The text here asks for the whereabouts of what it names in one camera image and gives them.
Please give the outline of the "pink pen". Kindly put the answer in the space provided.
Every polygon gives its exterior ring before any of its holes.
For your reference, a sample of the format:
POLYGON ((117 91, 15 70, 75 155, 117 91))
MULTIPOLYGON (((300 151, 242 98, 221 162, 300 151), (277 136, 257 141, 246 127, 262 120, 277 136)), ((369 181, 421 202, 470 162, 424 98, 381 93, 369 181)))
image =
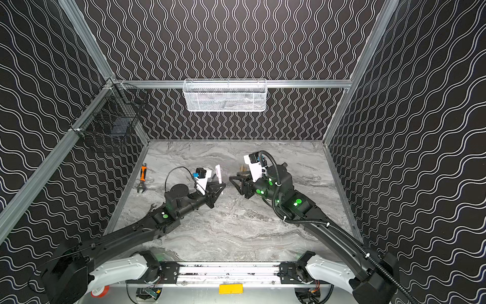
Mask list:
POLYGON ((220 165, 217 165, 217 166, 215 167, 215 172, 216 172, 216 176, 217 176, 217 178, 218 178, 218 183, 219 183, 219 184, 222 184, 222 183, 223 183, 223 181, 222 181, 222 174, 221 174, 221 166, 220 166, 220 165))

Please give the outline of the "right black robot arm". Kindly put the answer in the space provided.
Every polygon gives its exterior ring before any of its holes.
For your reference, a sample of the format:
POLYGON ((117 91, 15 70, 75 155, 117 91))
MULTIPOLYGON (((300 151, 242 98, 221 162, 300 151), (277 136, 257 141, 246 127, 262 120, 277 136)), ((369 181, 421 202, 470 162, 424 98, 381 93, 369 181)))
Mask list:
POLYGON ((390 253, 379 255, 337 225, 313 200, 296 190, 285 164, 271 166, 258 179, 239 172, 229 180, 245 198, 260 196, 275 207, 284 222, 301 225, 331 249, 354 274, 345 285, 358 303, 390 303, 399 282, 397 259, 390 253))

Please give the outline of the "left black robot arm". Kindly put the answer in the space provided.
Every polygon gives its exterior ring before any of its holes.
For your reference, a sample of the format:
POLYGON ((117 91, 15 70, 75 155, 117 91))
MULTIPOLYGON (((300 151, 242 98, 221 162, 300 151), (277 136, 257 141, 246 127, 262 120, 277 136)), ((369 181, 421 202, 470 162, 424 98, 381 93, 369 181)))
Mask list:
POLYGON ((226 185, 210 183, 204 193, 191 193, 185 184, 176 184, 165 193, 162 206, 142 219, 113 233, 61 244, 54 257, 40 266, 40 278, 50 303, 73 303, 94 284, 96 269, 117 255, 172 232, 189 213, 207 205, 215 206, 226 185))

